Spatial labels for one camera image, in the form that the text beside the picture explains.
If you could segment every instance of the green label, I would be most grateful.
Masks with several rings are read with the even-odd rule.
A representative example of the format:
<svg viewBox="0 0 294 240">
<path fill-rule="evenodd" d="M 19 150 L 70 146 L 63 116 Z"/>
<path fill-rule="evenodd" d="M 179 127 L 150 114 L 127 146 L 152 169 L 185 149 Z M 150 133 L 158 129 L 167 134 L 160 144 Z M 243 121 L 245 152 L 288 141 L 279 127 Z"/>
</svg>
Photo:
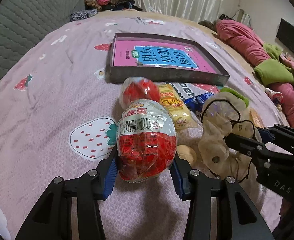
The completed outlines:
<svg viewBox="0 0 294 240">
<path fill-rule="evenodd" d="M 139 53 L 138 53 L 138 50 L 132 50 L 131 51 L 131 55 L 135 58 L 138 58 L 139 57 Z"/>
</svg>

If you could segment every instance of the gray quilted headboard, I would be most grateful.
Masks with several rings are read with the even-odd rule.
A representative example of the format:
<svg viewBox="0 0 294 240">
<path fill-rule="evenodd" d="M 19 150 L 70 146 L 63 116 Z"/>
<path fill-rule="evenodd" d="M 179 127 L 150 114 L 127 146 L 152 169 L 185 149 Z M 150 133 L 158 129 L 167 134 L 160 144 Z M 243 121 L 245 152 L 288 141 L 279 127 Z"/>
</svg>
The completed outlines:
<svg viewBox="0 0 294 240">
<path fill-rule="evenodd" d="M 48 33 L 84 9 L 83 0 L 2 0 L 0 3 L 0 80 Z"/>
</svg>

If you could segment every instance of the open box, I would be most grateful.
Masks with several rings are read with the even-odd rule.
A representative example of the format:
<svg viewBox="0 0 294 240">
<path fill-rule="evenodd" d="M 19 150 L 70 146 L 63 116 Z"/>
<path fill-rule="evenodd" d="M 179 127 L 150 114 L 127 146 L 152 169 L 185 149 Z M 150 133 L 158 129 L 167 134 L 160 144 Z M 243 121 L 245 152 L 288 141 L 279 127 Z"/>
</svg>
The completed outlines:
<svg viewBox="0 0 294 240">
<path fill-rule="evenodd" d="M 116 33 L 110 62 L 111 82 L 131 76 L 154 82 L 224 86 L 230 75 L 201 45 L 186 39 L 147 33 Z"/>
</svg>

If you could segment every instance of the metal bolt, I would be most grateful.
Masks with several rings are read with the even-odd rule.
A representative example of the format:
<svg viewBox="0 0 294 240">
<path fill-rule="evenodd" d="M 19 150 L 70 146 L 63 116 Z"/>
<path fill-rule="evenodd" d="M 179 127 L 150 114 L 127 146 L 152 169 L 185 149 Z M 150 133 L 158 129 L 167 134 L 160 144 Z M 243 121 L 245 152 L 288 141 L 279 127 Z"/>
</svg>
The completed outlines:
<svg viewBox="0 0 294 240">
<path fill-rule="evenodd" d="M 227 181 L 228 183 L 233 184 L 233 183 L 235 182 L 235 179 L 234 179 L 233 177 L 227 177 L 227 178 L 226 178 L 226 181 Z"/>
<path fill-rule="evenodd" d="M 220 161 L 219 156 L 215 156 L 212 158 L 213 163 L 218 163 Z"/>
<path fill-rule="evenodd" d="M 198 175 L 200 174 L 200 171 L 199 171 L 199 170 L 191 170 L 191 171 L 190 171 L 190 174 L 191 174 L 192 176 L 198 176 Z"/>
<path fill-rule="evenodd" d="M 97 171 L 96 170 L 90 170 L 89 172 L 88 172 L 88 175 L 89 176 L 96 176 L 97 175 Z"/>
<path fill-rule="evenodd" d="M 270 164 L 270 163 L 268 163 L 268 162 L 265 162 L 265 163 L 264 163 L 264 167 L 265 167 L 266 169 L 269 169 L 269 168 L 270 168 L 270 166 L 271 166 L 271 164 Z"/>
<path fill-rule="evenodd" d="M 55 184 L 59 184 L 59 183 L 61 183 L 62 182 L 62 178 L 61 177 L 56 177 L 55 179 L 54 179 L 54 183 Z"/>
</svg>

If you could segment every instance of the strawberry print bedsheet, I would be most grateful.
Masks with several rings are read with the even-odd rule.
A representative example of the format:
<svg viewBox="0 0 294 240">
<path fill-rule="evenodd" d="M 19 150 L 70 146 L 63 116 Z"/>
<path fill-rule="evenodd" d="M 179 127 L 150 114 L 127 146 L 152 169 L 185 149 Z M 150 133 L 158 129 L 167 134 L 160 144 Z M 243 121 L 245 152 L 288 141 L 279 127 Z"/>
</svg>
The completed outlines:
<svg viewBox="0 0 294 240">
<path fill-rule="evenodd" d="M 117 15 L 67 23 L 28 51 L 0 81 L 0 234 L 6 240 L 15 238 L 54 177 L 72 179 L 96 168 L 115 144 L 116 124 L 122 114 L 120 85 L 108 82 L 105 68 L 116 32 L 197 41 L 228 71 L 227 85 L 250 99 L 265 125 L 286 124 L 255 81 L 248 86 L 245 70 L 198 28 L 174 18 L 144 18 L 143 13 Z M 207 88 L 170 84 L 182 99 L 205 93 Z M 198 124 L 198 128 L 179 132 L 178 144 L 198 152 L 202 134 Z M 201 158 L 194 168 L 212 176 Z M 256 183 L 254 171 L 242 186 L 273 229 L 279 220 L 281 198 Z M 179 200 L 169 171 L 136 184 L 118 176 L 112 195 L 99 205 L 107 239 L 183 238 L 189 201 Z"/>
</svg>

